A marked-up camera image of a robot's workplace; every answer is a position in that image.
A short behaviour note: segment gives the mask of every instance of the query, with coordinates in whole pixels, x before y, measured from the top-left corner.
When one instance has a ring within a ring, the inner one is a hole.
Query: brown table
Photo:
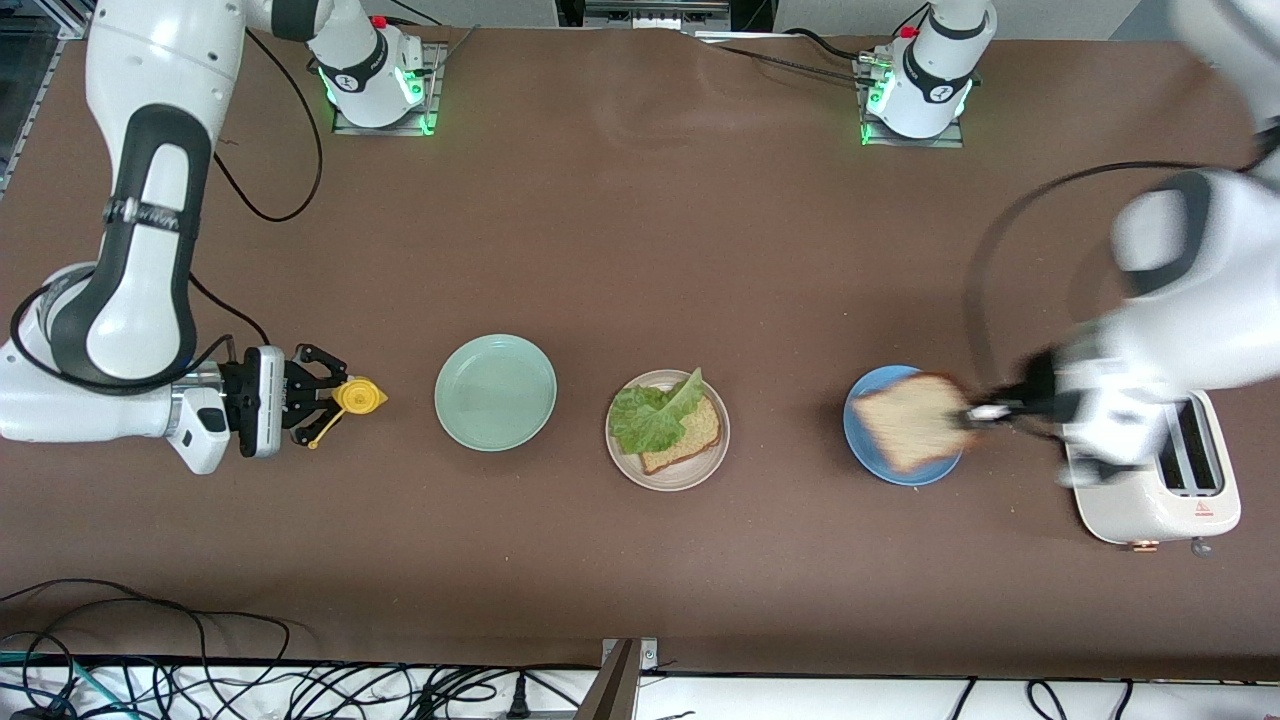
[[[271,46],[305,77],[303,47]],[[840,69],[803,40],[751,46]],[[0,204],[3,307],[96,252],[109,170],[82,67],[73,45]],[[1249,154],[1233,90],[1172,45],[997,42],[982,69],[964,150],[861,147],[840,82],[671,32],[477,31],[449,63],[438,135],[326,136],[320,195],[292,223],[209,182],[202,279],[390,402],[319,451],[229,456],[211,477],[160,441],[0,443],[3,587],[93,575],[292,618],[311,628],[298,657],[598,662],[602,637],[655,635],[687,670],[1280,675],[1276,384],[1215,395],[1244,519],[1208,561],[1093,539],[1033,438],[992,433],[919,489],[845,445],[841,401],[870,368],[974,379],[960,283],[1015,196],[1097,163]],[[310,143],[247,47],[219,151],[283,211]],[[1064,190],[1015,228],[989,286],[1005,366],[1115,300],[1078,269],[1158,177]],[[250,341],[193,305],[205,341]],[[448,354],[490,332],[536,342],[561,383],[547,428],[499,455],[451,441],[431,401]],[[731,409],[728,460],[690,492],[632,486],[602,443],[609,397],[695,365]],[[0,624],[91,596],[49,593]],[[155,616],[104,612],[68,637],[195,652]],[[271,650],[236,625],[211,652]]]

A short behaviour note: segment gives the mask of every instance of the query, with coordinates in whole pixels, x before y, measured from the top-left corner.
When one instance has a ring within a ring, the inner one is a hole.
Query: lettuce leaf
[[[701,368],[666,392],[655,387],[622,388],[609,406],[609,434],[627,455],[662,452],[685,437],[680,421],[698,409],[701,398]]]

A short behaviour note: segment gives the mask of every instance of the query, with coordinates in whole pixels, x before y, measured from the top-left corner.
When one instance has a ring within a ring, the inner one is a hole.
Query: toast
[[[977,433],[960,424],[970,404],[945,375],[918,373],[855,397],[852,410],[895,473],[906,474],[968,447]]]
[[[682,460],[716,447],[721,439],[721,419],[716,411],[716,404],[705,395],[698,401],[698,407],[680,420],[685,427],[685,437],[680,442],[663,450],[662,452],[641,452],[640,462],[644,465],[644,474],[652,475],[664,468],[669,468]]]

